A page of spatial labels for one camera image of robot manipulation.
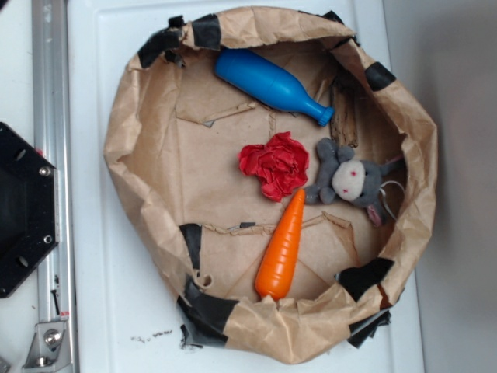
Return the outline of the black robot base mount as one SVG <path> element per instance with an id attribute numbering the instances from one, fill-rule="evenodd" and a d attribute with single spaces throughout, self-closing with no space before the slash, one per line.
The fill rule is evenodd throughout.
<path id="1" fill-rule="evenodd" d="M 8 298 L 58 244 L 55 168 L 1 123 L 1 297 Z"/>

